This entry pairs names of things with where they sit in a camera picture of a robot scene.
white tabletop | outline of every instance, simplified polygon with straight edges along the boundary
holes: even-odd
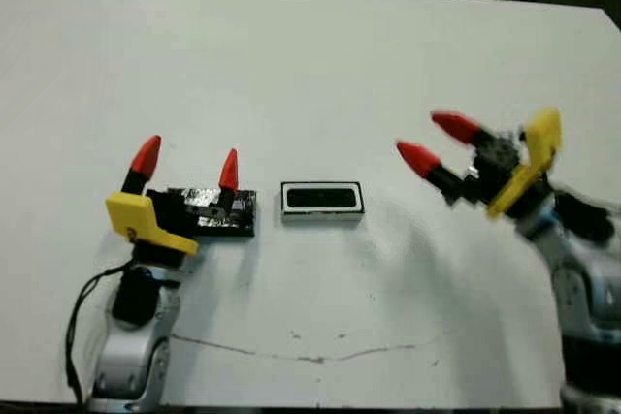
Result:
[[[446,165],[431,122],[514,129],[557,106],[554,179],[618,199],[621,35],[598,10],[489,0],[0,0],[0,398],[71,401],[76,294],[124,262],[104,199],[151,134],[151,184],[213,186],[231,146],[257,235],[214,239],[184,285],[163,402],[558,405],[545,266],[507,222],[441,196],[396,138]],[[284,226],[283,180],[356,180],[357,225]],[[82,312],[90,378],[108,280]],[[245,351],[210,346],[211,343]]]

black wire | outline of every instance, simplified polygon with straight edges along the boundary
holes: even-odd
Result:
[[[90,278],[84,284],[84,286],[82,286],[82,289],[78,294],[78,298],[76,299],[76,303],[74,304],[74,308],[71,311],[69,325],[67,326],[67,333],[65,334],[65,374],[67,376],[67,385],[69,385],[69,388],[73,390],[76,397],[76,404],[78,405],[78,409],[84,408],[84,399],[82,397],[82,386],[80,385],[80,378],[78,377],[78,372],[76,371],[76,366],[74,365],[71,353],[73,351],[74,341],[76,338],[76,325],[78,323],[78,313],[80,312],[80,307],[82,306],[86,298],[88,298],[88,296],[95,290],[95,288],[99,284],[99,280],[101,280],[105,276],[110,276],[121,271],[126,271],[127,269],[129,269],[129,266],[132,265],[132,262],[133,260],[129,260],[122,266],[107,269]]]

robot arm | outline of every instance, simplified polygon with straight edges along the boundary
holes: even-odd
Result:
[[[78,309],[101,276],[122,272],[109,299],[107,338],[86,396],[90,412],[157,409],[169,363],[169,337],[180,312],[181,267],[198,250],[194,238],[254,235],[256,193],[238,191],[235,149],[224,163],[217,189],[148,190],[143,195],[155,170],[160,142],[154,136],[142,146],[121,190],[106,200],[113,229],[133,245],[132,260],[89,280],[67,331],[68,382],[79,407],[84,407],[71,359]]]
[[[515,223],[550,272],[563,338],[566,410],[621,412],[621,383],[613,372],[621,362],[621,217],[548,181],[561,145],[558,112],[542,111],[520,133],[528,165],[510,135],[495,134],[458,113],[435,112],[432,118],[474,148],[469,173],[455,175],[417,144],[399,142],[399,152],[450,205],[460,198],[481,202],[490,218],[504,214]]]

